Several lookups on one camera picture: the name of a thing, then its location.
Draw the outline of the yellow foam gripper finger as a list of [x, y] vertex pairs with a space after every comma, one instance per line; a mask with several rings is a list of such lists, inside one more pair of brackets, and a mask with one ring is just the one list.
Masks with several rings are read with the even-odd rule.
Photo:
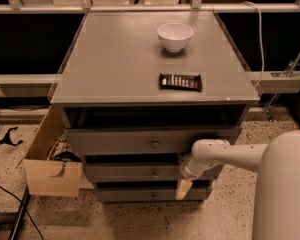
[[175, 199], [177, 201], [183, 200], [191, 189], [192, 184], [193, 182], [189, 179], [179, 179], [175, 192]]

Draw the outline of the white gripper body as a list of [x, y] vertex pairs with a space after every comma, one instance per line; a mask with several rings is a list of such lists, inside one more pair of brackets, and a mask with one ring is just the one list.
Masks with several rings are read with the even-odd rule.
[[196, 161], [190, 153], [181, 158], [180, 172], [185, 179], [196, 180], [207, 170], [207, 166]]

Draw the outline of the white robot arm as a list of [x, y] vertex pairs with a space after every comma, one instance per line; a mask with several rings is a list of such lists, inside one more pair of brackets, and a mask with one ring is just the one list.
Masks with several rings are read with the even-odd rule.
[[300, 240], [300, 130], [268, 144], [196, 141], [180, 165], [175, 198], [182, 200], [204, 172], [231, 165], [257, 174], [252, 240]]

